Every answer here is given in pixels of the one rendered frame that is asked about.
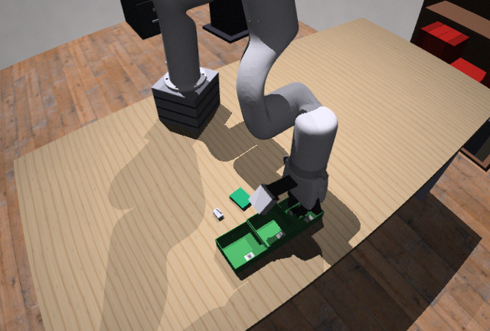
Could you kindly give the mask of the green bins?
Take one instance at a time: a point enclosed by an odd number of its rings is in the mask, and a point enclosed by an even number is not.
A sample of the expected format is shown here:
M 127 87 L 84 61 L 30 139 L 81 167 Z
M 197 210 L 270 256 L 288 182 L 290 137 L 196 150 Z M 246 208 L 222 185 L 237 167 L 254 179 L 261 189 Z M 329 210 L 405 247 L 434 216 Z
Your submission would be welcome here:
M 276 203 L 266 215 L 256 213 L 216 238 L 217 248 L 236 275 L 302 233 L 324 215 L 322 210 L 319 215 L 308 211 L 298 218 L 296 213 L 291 216 L 289 210 L 300 202 L 289 208 L 288 201 L 289 197 Z

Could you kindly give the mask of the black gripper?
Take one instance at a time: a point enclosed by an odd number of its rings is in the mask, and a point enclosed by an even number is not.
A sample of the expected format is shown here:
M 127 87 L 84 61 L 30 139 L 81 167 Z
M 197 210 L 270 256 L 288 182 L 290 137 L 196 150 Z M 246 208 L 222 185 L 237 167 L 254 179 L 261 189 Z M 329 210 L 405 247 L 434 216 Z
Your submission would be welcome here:
M 328 178 L 326 180 L 323 180 L 321 178 L 302 179 L 295 175 L 292 170 L 290 170 L 291 169 L 289 167 L 288 158 L 283 170 L 282 177 L 290 175 L 292 179 L 298 184 L 298 186 L 290 189 L 287 193 L 289 196 L 288 207 L 291 208 L 298 202 L 301 203 L 301 205 L 297 209 L 297 218 L 301 215 L 306 215 L 308 211 L 312 211 L 312 213 L 314 213 L 315 215 L 319 215 L 322 212 L 320 202 L 323 202 L 325 200 L 328 189 Z

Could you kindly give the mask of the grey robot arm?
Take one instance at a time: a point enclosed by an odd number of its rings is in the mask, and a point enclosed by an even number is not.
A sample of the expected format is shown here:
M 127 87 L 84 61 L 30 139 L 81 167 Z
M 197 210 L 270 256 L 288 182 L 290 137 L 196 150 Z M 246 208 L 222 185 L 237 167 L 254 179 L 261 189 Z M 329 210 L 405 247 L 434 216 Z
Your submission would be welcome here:
M 167 61 L 165 85 L 170 90 L 188 92 L 206 81 L 196 24 L 186 11 L 212 1 L 152 0 Z M 290 169 L 302 179 L 326 180 L 338 130 L 336 115 L 300 82 L 264 95 L 271 67 L 299 31 L 295 0 L 242 0 L 242 4 L 249 41 L 237 72 L 237 97 L 247 129 L 257 139 L 271 139 L 294 126 Z M 279 195 L 296 186 L 287 175 L 269 185 L 262 183 L 248 200 L 259 215 L 266 215 Z

